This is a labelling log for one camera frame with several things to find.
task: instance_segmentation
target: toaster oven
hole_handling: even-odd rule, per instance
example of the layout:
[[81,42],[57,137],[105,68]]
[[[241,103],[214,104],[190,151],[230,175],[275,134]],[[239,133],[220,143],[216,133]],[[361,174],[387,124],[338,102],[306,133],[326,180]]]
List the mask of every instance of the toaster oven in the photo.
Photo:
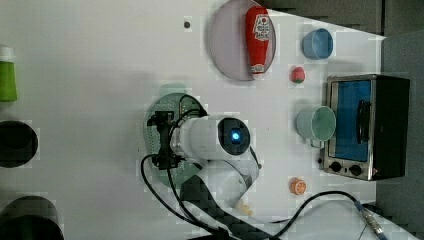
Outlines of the toaster oven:
[[329,77],[336,131],[324,171],[367,181],[405,175],[409,80],[382,75]]

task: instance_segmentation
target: tabletop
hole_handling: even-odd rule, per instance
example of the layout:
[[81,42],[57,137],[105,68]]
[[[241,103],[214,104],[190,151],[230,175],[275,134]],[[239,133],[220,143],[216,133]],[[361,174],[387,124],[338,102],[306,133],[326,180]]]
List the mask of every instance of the tabletop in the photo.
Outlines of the tabletop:
[[[56,205],[67,239],[201,233],[162,207],[139,173],[144,115],[169,83],[184,84],[210,114],[248,122],[263,168],[243,199],[258,219],[290,217],[325,190],[375,201],[374,182],[320,170],[319,150],[297,134],[294,120],[303,107],[325,104],[327,76],[379,73],[383,38],[269,11],[277,35],[271,68],[263,81],[234,81],[217,70],[207,48],[209,24],[224,2],[1,1],[0,43],[16,50],[19,100],[0,103],[0,120],[25,121],[40,144],[28,164],[0,168],[0,208],[22,195],[44,196]],[[301,40],[320,27],[333,35],[334,51],[309,60]],[[289,81],[294,66],[305,69],[301,85]],[[292,177],[306,181],[304,195],[289,192]]]

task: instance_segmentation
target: toaster oven window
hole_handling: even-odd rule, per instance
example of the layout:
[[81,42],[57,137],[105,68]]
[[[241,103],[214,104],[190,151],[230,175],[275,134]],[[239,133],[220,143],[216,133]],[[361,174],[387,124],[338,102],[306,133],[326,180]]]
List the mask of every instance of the toaster oven window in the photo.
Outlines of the toaster oven window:
[[363,116],[366,114],[365,110],[369,114],[371,81],[343,81],[332,84],[330,104],[336,115],[336,132],[329,142],[329,156],[366,162],[369,118]]

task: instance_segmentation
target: teal bowl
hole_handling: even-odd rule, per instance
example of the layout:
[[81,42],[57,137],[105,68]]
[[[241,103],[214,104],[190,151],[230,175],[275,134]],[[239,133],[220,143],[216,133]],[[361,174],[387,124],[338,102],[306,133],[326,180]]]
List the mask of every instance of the teal bowl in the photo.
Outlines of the teal bowl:
[[324,28],[308,33],[303,38],[303,54],[309,59],[319,60],[328,58],[333,52],[333,37]]

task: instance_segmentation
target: black cup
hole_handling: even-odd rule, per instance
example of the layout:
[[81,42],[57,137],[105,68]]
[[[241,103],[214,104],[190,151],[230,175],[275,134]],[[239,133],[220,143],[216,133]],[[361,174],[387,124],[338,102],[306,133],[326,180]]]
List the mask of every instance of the black cup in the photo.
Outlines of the black cup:
[[2,240],[63,240],[57,211],[47,199],[37,196],[19,198],[0,214]]
[[24,165],[34,157],[37,149],[37,134],[30,126],[18,121],[0,123],[0,167]]

